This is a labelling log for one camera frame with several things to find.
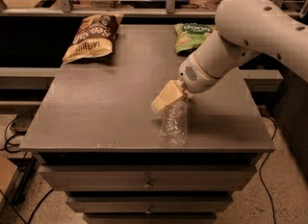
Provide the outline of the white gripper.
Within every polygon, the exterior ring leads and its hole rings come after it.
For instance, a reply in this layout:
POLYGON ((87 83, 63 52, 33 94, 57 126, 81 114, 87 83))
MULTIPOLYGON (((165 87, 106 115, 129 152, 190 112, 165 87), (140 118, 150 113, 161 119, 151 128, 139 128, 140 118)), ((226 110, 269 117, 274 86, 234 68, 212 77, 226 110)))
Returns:
POLYGON ((202 69, 195 53, 191 53, 180 64, 178 76, 181 81, 170 80, 167 82, 152 102, 151 109, 154 113, 159 113, 176 101, 184 99, 185 89, 190 93, 201 93, 219 81, 219 78, 212 77, 202 69))

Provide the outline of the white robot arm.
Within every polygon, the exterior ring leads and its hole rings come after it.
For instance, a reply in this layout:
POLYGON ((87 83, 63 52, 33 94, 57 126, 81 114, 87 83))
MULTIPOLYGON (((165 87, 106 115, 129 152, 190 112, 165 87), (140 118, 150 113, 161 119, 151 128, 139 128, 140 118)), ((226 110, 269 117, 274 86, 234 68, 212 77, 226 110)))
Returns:
POLYGON ((308 80, 308 26, 270 0, 222 0, 216 29, 179 66, 151 104, 161 112, 192 93, 213 87, 230 70, 266 54, 308 80))

